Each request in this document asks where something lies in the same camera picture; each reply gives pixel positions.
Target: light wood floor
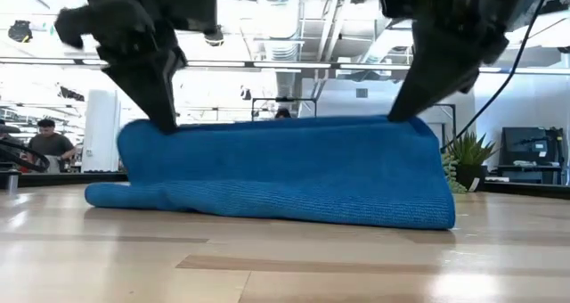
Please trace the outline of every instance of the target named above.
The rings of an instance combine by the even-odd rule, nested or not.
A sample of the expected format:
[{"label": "light wood floor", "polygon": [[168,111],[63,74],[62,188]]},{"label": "light wood floor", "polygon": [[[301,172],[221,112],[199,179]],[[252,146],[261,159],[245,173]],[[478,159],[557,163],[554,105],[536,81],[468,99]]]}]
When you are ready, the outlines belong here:
[{"label": "light wood floor", "polygon": [[0,302],[568,303],[570,201],[457,198],[449,233],[0,194]]}]

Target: blue towel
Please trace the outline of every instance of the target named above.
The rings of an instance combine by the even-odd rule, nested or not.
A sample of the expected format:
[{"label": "blue towel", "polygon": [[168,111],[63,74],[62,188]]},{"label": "blue towel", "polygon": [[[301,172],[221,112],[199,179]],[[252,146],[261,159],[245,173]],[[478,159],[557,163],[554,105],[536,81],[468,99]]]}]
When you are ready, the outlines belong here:
[{"label": "blue towel", "polygon": [[439,143],[419,119],[284,119],[186,127],[126,125],[130,186],[92,184],[89,204],[228,217],[415,229],[455,222]]}]

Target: white wall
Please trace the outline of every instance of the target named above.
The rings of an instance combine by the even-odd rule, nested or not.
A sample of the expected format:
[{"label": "white wall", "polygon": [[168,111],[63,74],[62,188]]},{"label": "white wall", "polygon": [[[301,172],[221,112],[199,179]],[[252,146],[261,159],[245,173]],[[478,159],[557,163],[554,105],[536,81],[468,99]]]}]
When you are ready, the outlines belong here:
[{"label": "white wall", "polygon": [[[499,89],[507,75],[481,75],[475,84],[479,110]],[[570,88],[565,76],[515,75],[497,100],[476,122],[477,135],[487,135],[501,145],[503,127],[562,127],[570,129]],[[494,167],[499,154],[488,165]]]},{"label": "white wall", "polygon": [[[319,98],[317,116],[350,116],[350,115],[378,115],[387,114],[392,107],[401,83],[391,81],[362,81],[355,82],[347,79],[329,79],[326,81]],[[314,88],[314,80],[303,79],[303,96],[310,97]],[[356,98],[356,88],[368,88],[368,98]],[[469,94],[454,94],[441,103],[455,103],[457,111],[457,130],[461,130],[475,114],[475,97]],[[312,117],[314,112],[305,106],[299,111],[299,117]],[[441,127],[437,124],[445,123],[447,137],[452,137],[452,119],[450,109],[433,107],[423,112],[420,117],[424,119],[434,133],[441,136]]]}]

